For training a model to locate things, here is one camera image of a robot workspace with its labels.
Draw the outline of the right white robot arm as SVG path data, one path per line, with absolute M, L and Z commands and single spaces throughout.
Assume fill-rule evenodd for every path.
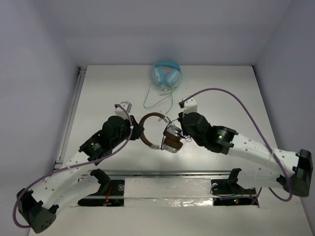
M 282 188 L 298 197 L 309 196 L 313 173 L 310 151 L 268 148 L 266 144 L 253 141 L 231 128 L 212 126 L 197 112 L 181 112 L 178 116 L 183 134 L 191 137 L 198 146 L 214 153 L 244 158 L 266 168 L 265 171 L 249 172 L 234 168 L 227 181 L 227 187 L 232 193 L 239 193 L 245 187 L 257 184 L 260 187 Z

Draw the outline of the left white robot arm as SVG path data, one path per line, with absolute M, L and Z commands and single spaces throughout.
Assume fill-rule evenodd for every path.
M 52 225 L 59 210 L 89 194 L 106 193 L 110 177 L 98 164 L 117 154 L 129 141 L 139 139 L 143 132 L 144 122 L 137 122 L 132 115 L 108 118 L 66 164 L 18 192 L 13 219 L 20 213 L 27 227 L 39 234 Z

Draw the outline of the brown silver headphones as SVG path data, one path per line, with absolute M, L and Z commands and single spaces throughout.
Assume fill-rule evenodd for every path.
M 141 118 L 139 125 L 144 128 L 145 121 L 151 117 L 158 117 L 160 120 L 163 120 L 166 123 L 166 127 L 162 133 L 161 144 L 155 145 L 150 142 L 145 136 L 144 131 L 140 135 L 140 140 L 150 149 L 165 150 L 170 153 L 177 153 L 180 151 L 180 149 L 183 147 L 183 143 L 181 141 L 183 138 L 182 130 L 178 126 L 174 125 L 173 121 L 162 111 L 159 113 L 152 112 L 144 115 Z

